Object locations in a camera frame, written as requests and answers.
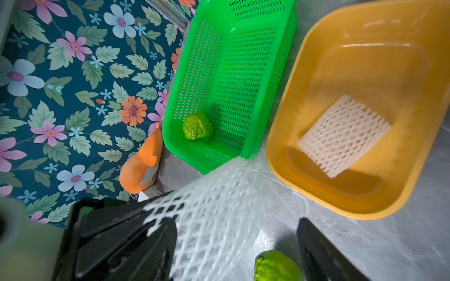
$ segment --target green plastic basket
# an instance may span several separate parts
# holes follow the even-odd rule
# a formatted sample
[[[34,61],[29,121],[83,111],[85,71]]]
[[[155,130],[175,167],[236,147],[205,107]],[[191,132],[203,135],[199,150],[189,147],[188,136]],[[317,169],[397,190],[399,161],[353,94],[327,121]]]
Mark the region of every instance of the green plastic basket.
[[[257,155],[297,17],[295,0],[203,0],[193,18],[163,124],[166,147],[203,174]],[[185,118],[203,112],[214,134],[185,138]]]

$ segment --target floral wallpaper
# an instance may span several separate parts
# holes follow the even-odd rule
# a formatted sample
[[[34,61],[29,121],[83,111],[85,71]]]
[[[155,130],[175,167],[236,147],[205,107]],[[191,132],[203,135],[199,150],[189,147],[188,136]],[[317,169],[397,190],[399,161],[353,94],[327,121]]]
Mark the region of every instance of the floral wallpaper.
[[[163,126],[182,38],[144,0],[19,0],[0,56],[0,196],[61,227],[82,197],[136,199],[118,176]]]

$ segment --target gray marble countertop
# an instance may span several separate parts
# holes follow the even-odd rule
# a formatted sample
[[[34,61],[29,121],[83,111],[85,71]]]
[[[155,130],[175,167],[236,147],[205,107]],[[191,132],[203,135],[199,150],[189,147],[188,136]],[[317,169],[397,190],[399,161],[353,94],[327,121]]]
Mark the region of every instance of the gray marble countertop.
[[[324,15],[358,0],[299,0],[298,28],[280,83],[271,120],[306,33]],[[253,280],[255,257],[278,249],[301,263],[296,228],[301,217],[313,224],[373,281],[450,279],[450,114],[447,114],[408,202],[393,215],[374,221],[343,217],[281,183],[271,172],[265,142],[258,170],[273,191],[270,211],[253,248],[225,280]],[[201,174],[166,149],[158,181],[163,191],[175,190]]]

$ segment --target orange plush toy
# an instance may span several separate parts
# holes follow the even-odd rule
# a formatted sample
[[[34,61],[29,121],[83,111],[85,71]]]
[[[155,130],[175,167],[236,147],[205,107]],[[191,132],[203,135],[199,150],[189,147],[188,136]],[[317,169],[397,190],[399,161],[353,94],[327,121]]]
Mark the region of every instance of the orange plush toy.
[[[122,167],[119,181],[123,189],[137,194],[149,188],[156,179],[162,153],[162,132],[159,124],[148,136],[136,155],[130,157]]]

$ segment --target green fruit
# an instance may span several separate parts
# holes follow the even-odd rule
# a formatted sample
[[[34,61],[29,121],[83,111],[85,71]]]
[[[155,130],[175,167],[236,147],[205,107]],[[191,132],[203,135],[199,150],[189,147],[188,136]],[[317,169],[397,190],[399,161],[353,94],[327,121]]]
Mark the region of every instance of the green fruit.
[[[255,281],[303,281],[302,272],[293,260],[272,250],[260,254],[255,263]]]
[[[183,123],[183,132],[190,140],[209,140],[212,136],[212,125],[203,113],[192,113]]]

